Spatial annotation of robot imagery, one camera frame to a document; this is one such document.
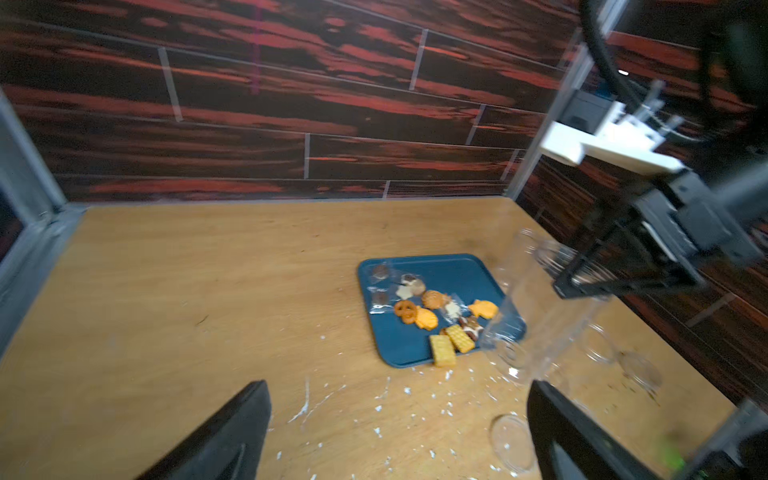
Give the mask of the clear plastic jar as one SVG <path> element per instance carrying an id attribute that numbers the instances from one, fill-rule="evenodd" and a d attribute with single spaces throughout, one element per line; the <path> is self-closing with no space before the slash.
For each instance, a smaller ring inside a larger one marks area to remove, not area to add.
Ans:
<path id="1" fill-rule="evenodd" d="M 611 365 L 618 358 L 618 349 L 605 329 L 597 324 L 588 325 L 578 340 L 580 350 L 592 361 Z"/>

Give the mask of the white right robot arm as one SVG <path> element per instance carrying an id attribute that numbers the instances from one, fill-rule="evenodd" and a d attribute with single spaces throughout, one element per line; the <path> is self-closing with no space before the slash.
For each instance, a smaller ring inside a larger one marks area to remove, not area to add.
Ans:
<path id="1" fill-rule="evenodd" d="M 601 78 L 573 93 L 543 151 L 635 181 L 598 200 L 556 270 L 562 298 L 704 284 L 708 263 L 767 258 L 767 5 L 638 1 L 613 34 L 579 5 Z"/>

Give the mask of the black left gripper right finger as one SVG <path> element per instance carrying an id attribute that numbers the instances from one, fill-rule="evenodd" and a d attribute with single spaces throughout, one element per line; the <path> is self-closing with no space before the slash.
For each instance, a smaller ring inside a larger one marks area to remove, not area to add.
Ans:
<path id="1" fill-rule="evenodd" d="M 655 479 L 657 475 L 546 381 L 531 384 L 528 425 L 544 479 Z"/>

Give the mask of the clear jar with yellow snacks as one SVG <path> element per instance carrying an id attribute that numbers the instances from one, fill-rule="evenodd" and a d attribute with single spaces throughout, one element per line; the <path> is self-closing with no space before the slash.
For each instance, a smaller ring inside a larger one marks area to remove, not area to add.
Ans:
<path id="1" fill-rule="evenodd" d="M 542 378 L 608 303 L 607 296 L 566 299 L 555 280 L 576 251 L 530 229 L 513 237 L 498 269 L 505 297 L 479 337 L 501 376 L 518 385 Z"/>

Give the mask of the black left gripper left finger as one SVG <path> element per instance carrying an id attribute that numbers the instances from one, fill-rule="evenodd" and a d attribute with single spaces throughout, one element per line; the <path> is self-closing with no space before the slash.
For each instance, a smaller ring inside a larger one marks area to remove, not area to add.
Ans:
<path id="1" fill-rule="evenodd" d="M 271 418 L 264 380 L 248 383 L 142 479 L 254 479 Z"/>

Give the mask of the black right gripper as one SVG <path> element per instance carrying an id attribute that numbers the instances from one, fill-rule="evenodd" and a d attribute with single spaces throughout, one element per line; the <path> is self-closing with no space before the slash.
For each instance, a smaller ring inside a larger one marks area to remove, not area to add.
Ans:
<path id="1" fill-rule="evenodd" d="M 631 204 L 587 217 L 554 291 L 576 299 L 701 288 L 695 266 L 710 257 L 739 266 L 762 257 L 748 233 L 761 216 L 758 170 L 716 176 L 711 184 L 692 170 L 657 177 Z"/>

